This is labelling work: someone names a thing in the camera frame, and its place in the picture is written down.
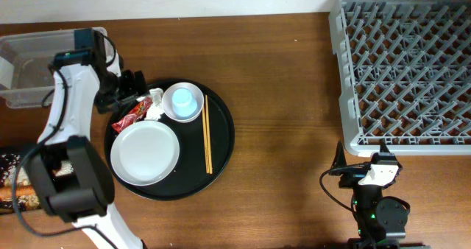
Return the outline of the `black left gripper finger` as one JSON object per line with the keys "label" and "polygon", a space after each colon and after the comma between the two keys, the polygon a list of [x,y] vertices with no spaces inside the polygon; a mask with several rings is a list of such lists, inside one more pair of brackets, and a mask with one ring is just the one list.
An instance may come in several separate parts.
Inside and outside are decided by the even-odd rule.
{"label": "black left gripper finger", "polygon": [[144,96],[148,94],[148,85],[146,84],[146,80],[142,71],[136,71],[134,73],[135,82],[134,87],[135,91],[139,96]]}
{"label": "black left gripper finger", "polygon": [[125,70],[119,77],[119,99],[128,99],[135,94],[134,90],[135,77],[130,70]]}

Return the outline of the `white tissue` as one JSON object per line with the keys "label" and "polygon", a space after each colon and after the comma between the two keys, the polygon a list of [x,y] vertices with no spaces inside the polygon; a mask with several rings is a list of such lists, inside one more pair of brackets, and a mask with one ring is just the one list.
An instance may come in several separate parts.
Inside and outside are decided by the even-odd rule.
{"label": "white tissue", "polygon": [[146,102],[149,108],[146,110],[144,120],[157,121],[164,113],[163,109],[163,90],[161,88],[152,88],[149,94],[137,98],[138,102]]}

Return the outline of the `white plate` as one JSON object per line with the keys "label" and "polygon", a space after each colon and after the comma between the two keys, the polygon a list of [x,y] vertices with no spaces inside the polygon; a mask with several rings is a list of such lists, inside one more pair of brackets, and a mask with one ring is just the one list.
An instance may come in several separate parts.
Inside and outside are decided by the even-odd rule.
{"label": "white plate", "polygon": [[174,131],[155,121],[131,124],[111,147],[110,163],[119,179],[133,186],[149,186],[171,174],[180,157]]}

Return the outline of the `orange carrot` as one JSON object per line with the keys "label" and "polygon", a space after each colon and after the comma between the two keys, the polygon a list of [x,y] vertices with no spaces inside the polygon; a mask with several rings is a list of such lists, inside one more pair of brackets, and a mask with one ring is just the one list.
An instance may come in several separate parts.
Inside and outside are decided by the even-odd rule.
{"label": "orange carrot", "polygon": [[32,186],[19,186],[16,188],[15,193],[13,193],[12,187],[1,187],[0,191],[1,201],[11,201],[13,196],[30,196],[36,195],[35,190]]}

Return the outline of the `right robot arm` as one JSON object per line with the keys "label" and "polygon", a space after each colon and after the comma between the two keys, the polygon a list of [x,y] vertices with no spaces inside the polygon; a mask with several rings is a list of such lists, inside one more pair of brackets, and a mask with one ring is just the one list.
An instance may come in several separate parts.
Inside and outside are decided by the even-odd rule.
{"label": "right robot arm", "polygon": [[[319,185],[335,203],[347,209],[358,226],[358,237],[347,240],[347,248],[426,248],[424,244],[403,244],[411,206],[406,201],[383,195],[396,182],[403,166],[385,144],[370,161],[348,164],[341,142],[337,143],[331,167],[319,177]],[[339,188],[353,191],[350,203],[342,203],[323,184],[326,175],[339,176]]]}

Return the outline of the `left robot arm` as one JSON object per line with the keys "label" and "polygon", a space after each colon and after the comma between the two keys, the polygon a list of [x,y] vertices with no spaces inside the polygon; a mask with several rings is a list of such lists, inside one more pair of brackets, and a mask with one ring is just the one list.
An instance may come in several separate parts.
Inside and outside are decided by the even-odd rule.
{"label": "left robot arm", "polygon": [[90,47],[54,56],[48,122],[21,165],[43,210],[70,223],[69,232],[83,231],[98,248],[145,248],[119,214],[113,176],[90,141],[96,99],[118,90],[116,58]]}

